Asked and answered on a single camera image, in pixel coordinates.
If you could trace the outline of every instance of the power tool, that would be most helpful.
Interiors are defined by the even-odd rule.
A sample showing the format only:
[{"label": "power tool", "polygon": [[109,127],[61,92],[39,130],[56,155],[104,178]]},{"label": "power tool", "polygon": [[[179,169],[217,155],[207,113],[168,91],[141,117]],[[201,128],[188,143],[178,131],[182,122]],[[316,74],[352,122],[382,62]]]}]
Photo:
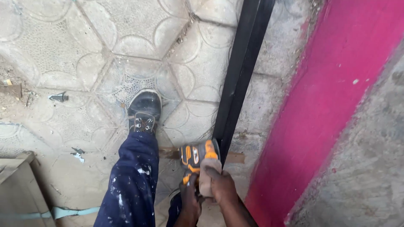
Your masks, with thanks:
[{"label": "power tool", "polygon": [[192,173],[200,174],[200,178],[197,180],[200,194],[212,197],[211,178],[205,173],[204,167],[211,166],[221,173],[222,166],[217,140],[209,139],[195,145],[186,144],[180,147],[178,152],[180,164],[185,169],[183,184],[188,184]]}]

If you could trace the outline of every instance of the paint-stained trousers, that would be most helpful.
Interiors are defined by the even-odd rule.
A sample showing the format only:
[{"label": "paint-stained trousers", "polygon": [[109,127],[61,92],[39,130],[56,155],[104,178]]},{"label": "paint-stained trousers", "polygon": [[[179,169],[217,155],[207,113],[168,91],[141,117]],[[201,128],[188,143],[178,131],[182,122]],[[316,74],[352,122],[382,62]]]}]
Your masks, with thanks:
[{"label": "paint-stained trousers", "polygon": [[[158,179],[158,144],[154,135],[130,132],[119,148],[108,189],[95,220],[95,227],[155,226],[154,198]],[[181,211],[180,194],[170,202],[167,227]]]}]

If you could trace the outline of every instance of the pink painted column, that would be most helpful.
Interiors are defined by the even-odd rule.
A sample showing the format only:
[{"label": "pink painted column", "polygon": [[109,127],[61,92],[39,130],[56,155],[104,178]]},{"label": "pink painted column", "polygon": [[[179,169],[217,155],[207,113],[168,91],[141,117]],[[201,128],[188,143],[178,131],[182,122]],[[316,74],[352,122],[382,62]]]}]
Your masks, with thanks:
[{"label": "pink painted column", "polygon": [[403,0],[328,0],[272,128],[246,205],[284,226],[404,34]]}]

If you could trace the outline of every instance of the dirt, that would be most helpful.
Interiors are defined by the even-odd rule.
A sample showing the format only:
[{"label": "dirt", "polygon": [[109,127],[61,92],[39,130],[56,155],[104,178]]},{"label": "dirt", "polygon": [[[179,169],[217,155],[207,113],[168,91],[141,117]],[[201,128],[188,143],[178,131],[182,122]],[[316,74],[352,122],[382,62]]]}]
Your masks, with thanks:
[{"label": "dirt", "polygon": [[30,105],[37,97],[34,88],[29,85],[26,79],[14,69],[14,67],[0,55],[0,83],[9,79],[12,84],[21,84],[22,98],[16,98],[9,94],[0,93],[0,122],[21,122],[30,110]]}]

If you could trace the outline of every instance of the hand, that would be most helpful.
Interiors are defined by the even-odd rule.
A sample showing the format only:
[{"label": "hand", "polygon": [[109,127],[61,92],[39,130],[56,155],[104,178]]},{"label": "hand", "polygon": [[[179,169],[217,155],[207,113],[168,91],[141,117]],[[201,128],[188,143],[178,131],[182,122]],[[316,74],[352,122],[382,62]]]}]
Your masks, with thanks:
[{"label": "hand", "polygon": [[212,193],[219,205],[238,204],[238,195],[233,178],[227,171],[222,174],[214,168],[207,166],[206,173],[212,178]]},{"label": "hand", "polygon": [[179,189],[181,192],[182,209],[188,215],[192,214],[195,221],[201,216],[202,206],[195,195],[195,183],[198,175],[193,173],[189,178],[188,184],[180,183]]}]

